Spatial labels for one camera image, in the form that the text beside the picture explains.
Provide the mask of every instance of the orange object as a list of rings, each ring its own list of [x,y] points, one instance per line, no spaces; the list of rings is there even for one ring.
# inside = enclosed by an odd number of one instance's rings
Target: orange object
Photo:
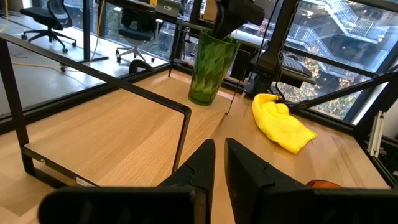
[[[312,188],[334,188],[334,189],[340,189],[343,188],[342,186],[325,181],[325,180],[311,180],[310,182],[307,183],[307,186],[312,187]]]

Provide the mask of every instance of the yellow cable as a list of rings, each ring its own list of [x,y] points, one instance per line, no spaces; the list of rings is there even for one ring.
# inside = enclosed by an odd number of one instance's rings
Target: yellow cable
[[[0,30],[0,32],[4,32],[8,26],[8,0],[6,0],[6,25]]]
[[[95,56],[95,52],[97,51],[98,40],[100,39],[100,30],[101,30],[101,24],[102,24],[102,14],[104,12],[105,4],[106,4],[106,0],[104,0],[104,2],[102,3],[101,12],[99,13],[99,24],[98,24],[98,28],[97,28],[97,41],[95,43],[95,49],[94,49],[94,52],[93,52],[93,56],[91,57],[90,62],[88,62],[88,65],[93,61],[94,56]]]
[[[40,67],[40,68],[55,68],[55,69],[61,69],[61,67],[58,66],[51,66],[51,65],[37,65],[37,64],[31,64],[31,63],[20,63],[20,62],[13,62],[13,65],[21,65],[21,66],[30,66],[30,67]],[[70,69],[65,69],[66,71],[69,72],[80,72],[78,70],[70,70]]]

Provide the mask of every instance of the railing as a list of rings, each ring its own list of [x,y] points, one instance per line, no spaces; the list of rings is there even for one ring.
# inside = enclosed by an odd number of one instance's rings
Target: railing
[[[384,36],[390,28],[389,26],[384,26],[384,24],[380,22],[359,18],[344,0],[322,1],[326,3],[325,9],[332,15],[332,18],[334,20],[337,19],[336,22],[338,24],[340,23],[349,34],[378,40],[380,37]]]
[[[355,62],[350,62],[349,60],[341,59],[338,57],[335,57],[332,52],[330,52],[329,48],[323,43],[323,41],[319,38],[318,34],[311,28],[309,27],[304,27],[300,26],[297,24],[292,24],[292,27],[290,28],[290,32],[288,34],[288,37],[294,40],[298,40],[301,42],[304,42],[304,47],[312,53],[315,53],[319,56],[326,57],[328,59],[335,60],[340,63],[344,63],[347,65],[351,65],[353,67],[357,68],[363,68],[364,66],[355,63]],[[354,75],[355,73],[351,71],[347,71],[342,68],[338,68],[336,66],[332,66],[329,64],[324,64],[319,62],[320,66],[326,71],[326,72],[332,72],[333,74],[341,74],[342,76],[351,76]]]

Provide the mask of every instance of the glass window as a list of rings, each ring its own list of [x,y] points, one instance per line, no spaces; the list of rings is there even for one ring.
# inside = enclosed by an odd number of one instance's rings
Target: glass window
[[[376,72],[397,43],[397,24],[396,13],[360,3],[304,0],[285,44]]]
[[[258,6],[261,6],[265,12],[265,18],[264,18],[262,24],[257,26],[255,24],[248,22],[247,24],[243,24],[243,26],[238,28],[237,31],[243,31],[248,34],[258,36],[262,40],[262,38],[264,36],[264,32],[266,31],[266,27],[267,27],[268,23],[270,22],[272,11],[274,10],[276,3],[277,3],[277,0],[257,0],[257,1],[255,1],[255,4]],[[274,32],[274,29],[275,29],[275,22],[278,19],[282,4],[283,4],[283,0],[279,0],[278,5],[275,8],[274,15],[272,15],[271,22],[267,29],[267,35],[266,35],[267,40],[270,40],[272,37],[272,33]]]
[[[312,72],[312,77],[317,82],[312,85],[304,82],[301,88],[296,88],[285,83],[278,83],[278,87],[285,95],[286,99],[293,102],[300,102],[303,100],[312,100],[325,94],[333,93],[336,90],[342,90],[349,86],[369,80],[369,77],[359,75],[354,72],[346,72],[345,76],[332,75],[327,71],[334,70],[339,72],[341,68],[333,67],[329,64],[318,62],[316,60],[306,58],[291,52],[284,52],[285,55],[295,55],[302,65],[307,67]],[[312,109],[328,114],[338,119],[343,119],[349,109],[352,107],[361,92],[353,93],[335,100],[331,100],[321,105],[314,106]]]
[[[48,0],[40,0],[40,5],[47,8]],[[85,0],[64,0],[64,5],[72,19],[74,27],[83,28],[83,1]],[[98,4],[95,0],[89,0],[90,4],[90,19],[91,19],[91,32],[96,34],[98,27]]]
[[[119,35],[119,14],[117,11],[114,10],[115,8],[117,8],[117,6],[106,3],[104,36],[107,39],[120,42],[124,45],[134,45],[129,42],[131,41],[131,39]],[[138,48],[149,53],[158,55],[162,58],[169,59],[171,47],[173,45],[174,30],[175,24],[164,22],[162,28],[160,29],[158,39],[153,39],[152,41],[145,42],[143,46],[138,46]]]

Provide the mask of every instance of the metal rail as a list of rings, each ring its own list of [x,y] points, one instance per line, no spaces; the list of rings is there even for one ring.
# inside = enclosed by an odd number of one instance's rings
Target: metal rail
[[[15,130],[17,133],[19,146],[21,148],[24,169],[28,174],[33,175],[36,178],[38,178],[50,185],[51,185],[51,183],[54,183],[57,181],[53,177],[50,177],[49,175],[45,176],[45,178],[42,178],[43,177],[42,173],[40,173],[40,176],[39,176],[38,170],[33,165],[33,160],[32,160],[33,157],[31,155],[29,155],[29,153],[26,153],[27,151],[26,151],[25,145],[29,143],[29,137],[28,137],[28,133],[27,133],[27,129],[26,129],[26,121],[25,121],[25,117],[24,117],[24,114],[22,111],[21,99],[19,96],[17,83],[16,83],[14,70],[12,67],[11,57],[9,54],[9,49],[8,49],[7,43],[12,43],[12,44],[18,45],[24,49],[35,52],[39,55],[47,57],[47,58],[54,60],[56,62],[59,62],[63,65],[67,65],[68,67],[79,70],[87,75],[91,75],[92,77],[98,78],[106,83],[110,83],[118,88],[122,88],[131,93],[137,94],[145,99],[151,100],[151,101],[156,102],[162,106],[165,106],[167,108],[170,108],[174,111],[177,111],[177,112],[183,114],[184,119],[183,119],[183,123],[182,123],[181,133],[180,133],[180,136],[178,139],[177,152],[175,154],[172,172],[175,172],[178,169],[178,164],[180,162],[180,157],[181,157],[185,137],[187,135],[189,120],[190,120],[191,113],[192,113],[192,111],[189,107],[182,105],[176,101],[170,100],[166,97],[160,96],[151,91],[145,90],[141,87],[135,86],[131,83],[125,82],[125,81],[120,80],[115,77],[112,77],[111,75],[108,75],[103,72],[97,71],[93,68],[87,67],[86,65],[82,65],[81,63],[70,60],[69,58],[66,58],[64,56],[55,54],[49,50],[42,49],[36,45],[33,45],[31,43],[28,43],[26,41],[23,41],[21,39],[13,37],[9,34],[0,34],[0,52],[2,53],[2,59],[0,60],[0,72],[1,72],[1,77],[3,80],[4,88],[6,91],[7,100],[9,102],[12,119],[14,121],[14,126],[15,126]],[[57,171],[64,173],[63,169],[57,169]]]

